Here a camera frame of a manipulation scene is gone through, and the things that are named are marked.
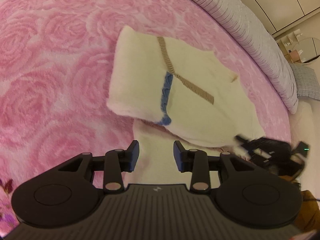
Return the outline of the white wardrobe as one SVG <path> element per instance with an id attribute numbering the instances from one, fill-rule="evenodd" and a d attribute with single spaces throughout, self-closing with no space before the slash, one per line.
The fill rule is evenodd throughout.
<path id="1" fill-rule="evenodd" d="M 241 0 L 277 36 L 319 13 L 319 0 Z"/>

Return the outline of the lilac striped duvet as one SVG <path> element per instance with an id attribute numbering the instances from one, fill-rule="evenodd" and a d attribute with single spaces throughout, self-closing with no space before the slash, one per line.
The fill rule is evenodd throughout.
<path id="1" fill-rule="evenodd" d="M 293 71 L 261 21 L 241 0 L 192 0 L 242 46 L 272 83 L 291 114 L 298 107 Z"/>

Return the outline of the pink rose pattern blanket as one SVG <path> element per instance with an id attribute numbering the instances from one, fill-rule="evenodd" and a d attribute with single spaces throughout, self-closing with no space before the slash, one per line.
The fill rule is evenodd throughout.
<path id="1" fill-rule="evenodd" d="M 281 97 L 252 58 L 191 0 L 1 0 L 1 235 L 17 224 L 13 190 L 82 152 L 133 140 L 108 110 L 122 27 L 213 51 L 240 75 L 265 134 L 290 141 Z"/>

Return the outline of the white dressing table with mirror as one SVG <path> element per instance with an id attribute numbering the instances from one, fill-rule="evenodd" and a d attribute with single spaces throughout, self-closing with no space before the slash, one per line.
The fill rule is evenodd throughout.
<path id="1" fill-rule="evenodd" d="M 307 37 L 300 29 L 276 40 L 288 63 L 311 64 L 319 59 L 319 38 Z"/>

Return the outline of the cream white knit sweater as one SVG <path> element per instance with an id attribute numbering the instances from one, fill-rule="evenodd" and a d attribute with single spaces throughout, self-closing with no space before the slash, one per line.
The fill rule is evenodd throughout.
<path id="1" fill-rule="evenodd" d="M 237 150 L 237 135 L 265 134 L 239 76 L 214 53 L 128 26 L 117 40 L 107 106 L 133 119 L 140 144 L 128 184 L 187 183 L 175 164 L 175 140 L 217 156 Z"/>

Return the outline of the grey checked pillow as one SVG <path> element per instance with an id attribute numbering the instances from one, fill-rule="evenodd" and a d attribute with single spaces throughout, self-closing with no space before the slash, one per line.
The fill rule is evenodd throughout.
<path id="1" fill-rule="evenodd" d="M 290 64 L 297 86 L 299 98 L 320 100 L 320 86 L 315 71 L 312 68 Z"/>

